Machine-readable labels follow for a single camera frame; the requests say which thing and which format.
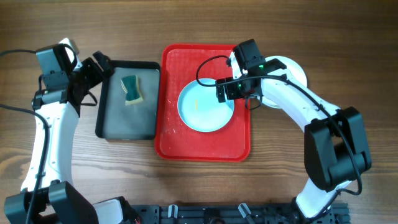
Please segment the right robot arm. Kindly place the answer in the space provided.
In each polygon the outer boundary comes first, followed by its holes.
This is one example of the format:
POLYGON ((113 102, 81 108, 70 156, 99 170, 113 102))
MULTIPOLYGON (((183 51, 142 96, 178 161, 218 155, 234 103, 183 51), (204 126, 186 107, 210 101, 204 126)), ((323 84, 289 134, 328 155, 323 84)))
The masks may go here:
POLYGON ((341 109, 301 83, 302 70, 291 59, 263 56, 250 39, 226 58, 232 74, 215 81, 219 102, 257 98, 285 111, 304 133, 304 165, 308 180, 293 199, 291 220, 310 223, 325 217, 337 196, 359 195, 361 174, 372 159, 363 117, 353 107, 341 109))

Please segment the light blue plate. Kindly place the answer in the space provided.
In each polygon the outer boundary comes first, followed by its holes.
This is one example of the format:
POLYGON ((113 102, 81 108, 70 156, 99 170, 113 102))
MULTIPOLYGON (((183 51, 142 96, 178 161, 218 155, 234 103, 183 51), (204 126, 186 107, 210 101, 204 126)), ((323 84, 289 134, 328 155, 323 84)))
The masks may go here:
POLYGON ((181 120, 190 129, 209 133, 231 121, 235 105, 233 100, 220 103, 215 87, 202 86, 194 80, 180 92, 177 108, 181 120))

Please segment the white round plate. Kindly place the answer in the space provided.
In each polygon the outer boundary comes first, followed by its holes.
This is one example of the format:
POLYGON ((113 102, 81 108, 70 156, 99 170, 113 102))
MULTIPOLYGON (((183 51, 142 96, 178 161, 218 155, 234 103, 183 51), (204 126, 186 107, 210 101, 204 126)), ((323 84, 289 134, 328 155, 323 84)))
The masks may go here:
MULTIPOLYGON (((303 70, 303 68, 294 60, 288 57, 280 56, 280 55, 275 55, 275 56, 270 56, 266 57, 266 61, 272 60, 272 59, 278 59, 282 63, 284 63, 287 66, 287 69, 291 72, 293 77, 298 80, 303 86, 308 87, 308 80, 307 76, 303 70)), ((275 109, 280 109, 280 106, 277 103, 274 103, 270 99, 266 98, 265 96, 262 97, 262 104, 270 107, 270 108, 275 108, 275 109)))

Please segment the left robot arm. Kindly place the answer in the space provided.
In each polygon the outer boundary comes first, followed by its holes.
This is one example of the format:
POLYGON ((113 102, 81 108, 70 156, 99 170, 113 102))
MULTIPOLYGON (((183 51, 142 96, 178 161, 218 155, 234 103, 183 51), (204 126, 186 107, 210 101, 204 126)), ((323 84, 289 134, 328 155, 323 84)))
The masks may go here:
POLYGON ((92 204, 72 184, 72 147, 83 99, 113 74, 100 51, 80 61, 63 44, 36 50, 42 74, 29 113, 36 120, 29 171, 17 195, 6 198, 11 223, 130 223, 124 197, 92 204))

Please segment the green yellow sponge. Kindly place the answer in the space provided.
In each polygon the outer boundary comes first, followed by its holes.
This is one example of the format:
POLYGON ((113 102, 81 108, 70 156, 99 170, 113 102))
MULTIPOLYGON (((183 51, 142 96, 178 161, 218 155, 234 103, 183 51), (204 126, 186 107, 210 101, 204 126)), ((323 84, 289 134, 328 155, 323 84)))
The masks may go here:
POLYGON ((139 79, 135 75, 123 77, 121 86, 126 93, 126 105, 134 105, 144 101, 139 89, 139 79))

